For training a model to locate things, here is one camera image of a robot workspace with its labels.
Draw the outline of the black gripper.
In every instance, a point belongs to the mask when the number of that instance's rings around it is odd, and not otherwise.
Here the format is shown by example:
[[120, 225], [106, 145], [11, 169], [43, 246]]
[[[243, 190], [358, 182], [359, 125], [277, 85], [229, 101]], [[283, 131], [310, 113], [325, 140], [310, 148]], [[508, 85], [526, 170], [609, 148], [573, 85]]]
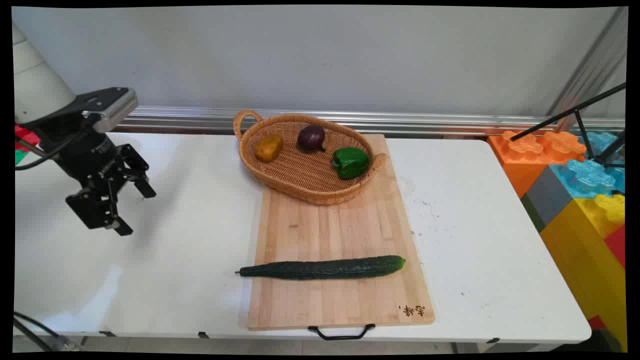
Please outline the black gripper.
[[132, 145], [115, 145], [105, 133], [80, 121], [46, 121], [39, 126], [46, 152], [55, 152], [54, 162], [80, 185], [65, 198], [66, 204], [90, 230], [105, 228], [120, 236], [134, 230], [118, 212], [118, 193], [126, 180], [146, 199], [155, 198], [146, 171], [149, 164]]

